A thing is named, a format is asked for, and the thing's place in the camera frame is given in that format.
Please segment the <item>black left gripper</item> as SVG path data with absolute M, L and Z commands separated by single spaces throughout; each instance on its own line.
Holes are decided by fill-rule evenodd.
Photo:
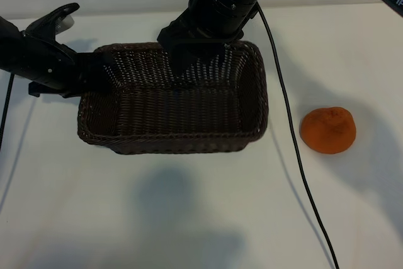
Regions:
M 28 93 L 58 94 L 64 98 L 80 96 L 91 89 L 92 67 L 94 88 L 109 92 L 113 88 L 110 74 L 113 60 L 109 53 L 77 53 L 57 43 L 54 36 L 39 35 L 6 22 L 6 71 L 29 79 Z

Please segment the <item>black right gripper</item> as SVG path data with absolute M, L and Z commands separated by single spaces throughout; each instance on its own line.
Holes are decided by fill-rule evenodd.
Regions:
M 171 51 L 174 76 L 199 57 L 212 57 L 222 44 L 237 40 L 258 0 L 189 0 L 188 10 L 163 28 L 157 41 Z

